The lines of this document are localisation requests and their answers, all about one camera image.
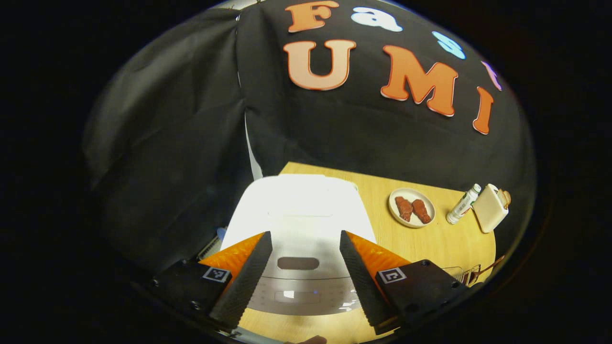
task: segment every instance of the white bottle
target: white bottle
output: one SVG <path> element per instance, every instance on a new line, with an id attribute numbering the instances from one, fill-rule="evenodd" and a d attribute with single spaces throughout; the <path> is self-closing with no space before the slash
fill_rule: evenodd
<path id="1" fill-rule="evenodd" d="M 478 194 L 480 193 L 480 191 L 480 185 L 474 184 L 474 186 L 463 195 L 463 197 L 459 200 L 453 210 L 446 214 L 446 220 L 451 225 L 456 224 L 459 219 L 462 218 L 469 211 L 469 208 L 472 207 L 472 204 L 474 204 L 474 202 L 478 198 Z"/>

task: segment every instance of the screw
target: screw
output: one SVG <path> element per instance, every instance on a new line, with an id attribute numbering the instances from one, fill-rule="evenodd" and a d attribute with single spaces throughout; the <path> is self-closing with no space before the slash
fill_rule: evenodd
<path id="1" fill-rule="evenodd" d="M 198 301 L 191 301 L 192 304 L 192 308 L 195 310 L 201 310 L 202 307 L 200 307 L 200 303 Z"/>

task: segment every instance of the plate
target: plate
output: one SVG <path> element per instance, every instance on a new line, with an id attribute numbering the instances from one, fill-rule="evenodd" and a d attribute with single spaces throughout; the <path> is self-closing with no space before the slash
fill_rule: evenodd
<path id="1" fill-rule="evenodd" d="M 412 216 L 410 216 L 410 222 L 401 218 L 400 211 L 399 209 L 397 209 L 397 204 L 395 204 L 395 197 L 397 196 L 402 196 L 403 198 L 408 200 L 410 203 L 412 203 L 414 200 L 418 198 L 423 200 L 423 203 L 425 203 L 425 208 L 427 209 L 427 214 L 431 217 L 431 221 L 426 224 L 422 223 L 421 220 L 419 220 L 419 218 L 416 216 L 415 213 L 412 213 Z M 409 189 L 407 187 L 397 189 L 396 191 L 393 191 L 391 195 L 389 195 L 389 209 L 391 210 L 391 214 L 393 214 L 393 217 L 395 217 L 395 219 L 399 223 L 401 223 L 404 226 L 410 227 L 410 228 L 425 227 L 429 225 L 431 222 L 433 222 L 434 219 L 436 218 L 436 209 L 434 209 L 433 203 L 430 201 L 430 199 L 427 198 L 427 196 L 423 195 L 422 193 L 416 190 L 413 190 L 413 189 Z"/>

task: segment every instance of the table surface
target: table surface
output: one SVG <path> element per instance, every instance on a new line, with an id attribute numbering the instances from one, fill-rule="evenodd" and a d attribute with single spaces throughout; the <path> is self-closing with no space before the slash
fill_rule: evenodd
<path id="1" fill-rule="evenodd" d="M 463 191 L 294 162 L 287 163 L 280 174 L 287 173 L 324 174 L 357 184 L 378 245 L 409 261 L 428 259 L 439 267 L 459 266 L 464 271 L 478 264 L 482 268 L 493 264 L 495 236 L 493 232 L 480 231 L 474 211 L 470 210 L 455 225 L 446 222 L 446 214 L 463 196 Z M 427 226 L 408 228 L 393 218 L 388 207 L 389 195 L 401 187 L 417 190 L 431 200 L 436 217 Z M 478 282 L 490 274 L 491 270 L 484 272 Z M 328 343 L 354 344 L 393 333 L 376 335 L 362 308 L 318 316 L 278 315 L 247 308 L 239 326 L 271 339 L 293 343 L 321 335 Z"/>

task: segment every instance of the eyeglasses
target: eyeglasses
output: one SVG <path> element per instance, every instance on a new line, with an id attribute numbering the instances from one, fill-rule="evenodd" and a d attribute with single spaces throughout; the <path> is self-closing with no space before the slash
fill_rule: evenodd
<path id="1" fill-rule="evenodd" d="M 485 271 L 492 269 L 494 266 L 499 264 L 505 257 L 505 255 L 499 257 L 493 264 L 489 265 L 484 270 L 480 270 L 480 264 L 474 266 L 473 268 L 467 271 L 463 271 L 463 269 L 459 266 L 446 267 L 443 270 L 445 270 L 451 276 L 455 277 L 455 279 L 461 282 L 461 284 L 464 284 L 466 286 L 473 286 L 478 281 L 478 276 L 483 274 Z"/>

